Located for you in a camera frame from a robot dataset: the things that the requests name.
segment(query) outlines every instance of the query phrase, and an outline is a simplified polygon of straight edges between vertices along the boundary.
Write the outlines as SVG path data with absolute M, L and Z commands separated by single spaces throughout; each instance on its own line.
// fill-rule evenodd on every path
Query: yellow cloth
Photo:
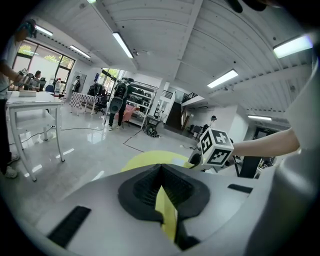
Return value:
M 125 165 L 121 172 L 142 166 L 173 164 L 173 161 L 176 159 L 184 161 L 183 167 L 190 168 L 193 165 L 188 162 L 187 157 L 181 154 L 163 150 L 153 150 L 136 155 Z M 156 196 L 155 210 L 163 215 L 164 224 L 162 225 L 162 230 L 167 234 L 169 239 L 174 241 L 177 225 L 175 207 L 169 200 L 163 187 L 160 188 Z

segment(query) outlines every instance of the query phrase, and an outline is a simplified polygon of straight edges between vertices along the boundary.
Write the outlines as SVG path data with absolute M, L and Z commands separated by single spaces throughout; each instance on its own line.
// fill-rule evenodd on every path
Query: white table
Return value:
M 45 91 L 37 92 L 36 96 L 19 97 L 18 91 L 13 91 L 10 98 L 6 102 L 9 108 L 10 124 L 12 134 L 17 151 L 21 157 L 22 163 L 29 173 L 33 181 L 37 178 L 32 172 L 29 161 L 27 160 L 24 152 L 19 134 L 24 133 L 34 127 L 43 127 L 44 139 L 47 140 L 47 128 L 44 125 L 54 123 L 56 128 L 56 142 L 60 153 L 61 161 L 64 162 L 65 158 L 60 148 L 59 137 L 61 132 L 60 108 L 64 102 L 57 97 L 53 97 Z M 46 112 L 46 109 L 55 109 L 55 118 Z
M 93 102 L 93 106 L 91 110 L 91 115 L 93 115 L 95 111 L 96 100 L 97 98 L 95 96 L 91 96 L 91 95 L 83 94 L 79 92 L 73 92 L 69 102 L 69 106 L 71 107 L 70 112 L 72 112 L 73 107 L 76 107 L 77 108 L 76 115 L 79 116 L 79 111 L 82 108 L 81 103 L 85 102 L 84 112 L 86 112 L 88 102 Z

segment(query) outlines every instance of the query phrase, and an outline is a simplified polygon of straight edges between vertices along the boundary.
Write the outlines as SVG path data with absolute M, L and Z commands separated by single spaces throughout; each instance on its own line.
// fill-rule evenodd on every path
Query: black rubber strip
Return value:
M 65 248 L 87 218 L 91 209 L 76 206 L 55 229 L 48 235 L 48 238 L 57 245 Z
M 244 193 L 247 193 L 247 194 L 250 194 L 251 191 L 253 190 L 252 187 L 241 186 L 241 185 L 237 185 L 237 184 L 230 184 L 230 185 L 228 186 L 228 189 L 232 189 L 232 190 L 244 192 Z

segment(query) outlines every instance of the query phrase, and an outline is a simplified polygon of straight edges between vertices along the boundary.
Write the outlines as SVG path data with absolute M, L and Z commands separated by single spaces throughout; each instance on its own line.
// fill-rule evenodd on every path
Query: person's shoe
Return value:
M 17 175 L 18 175 L 18 172 L 15 169 L 12 169 L 12 167 L 10 166 L 6 167 L 6 173 L 4 177 L 8 179 L 14 179 L 15 177 L 17 177 Z
M 8 162 L 8 165 L 11 165 L 13 162 L 18 161 L 20 159 L 20 155 L 17 153 L 11 153 L 11 160 Z

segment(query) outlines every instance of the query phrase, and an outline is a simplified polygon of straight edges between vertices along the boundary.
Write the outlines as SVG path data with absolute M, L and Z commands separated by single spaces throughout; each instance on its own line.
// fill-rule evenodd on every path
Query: white floor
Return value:
M 101 114 L 90 115 L 88 111 L 76 116 L 75 112 L 70 113 L 68 105 L 64 105 L 61 115 L 63 131 L 60 140 L 65 162 L 57 157 L 59 151 L 55 129 L 48 132 L 49 140 L 44 141 L 44 135 L 37 134 L 42 132 L 40 127 L 21 135 L 22 141 L 26 140 L 22 145 L 37 181 L 30 179 L 20 160 L 11 165 L 19 171 L 16 179 L 9 180 L 0 174 L 0 191 L 12 213 L 32 225 L 55 202 L 95 178 L 120 172 L 131 158 L 142 152 L 165 150 L 186 157 L 192 153 L 192 149 L 180 147 L 182 144 L 190 147 L 191 144 L 167 135 L 152 138 L 143 131 L 139 132 L 137 126 L 129 127 L 127 123 L 124 129 L 117 130 L 116 120 L 114 129 L 108 131 L 108 122 L 104 128 Z M 10 143 L 14 143 L 11 128 L 8 129 Z M 12 151 L 16 150 L 14 144 L 10 147 Z

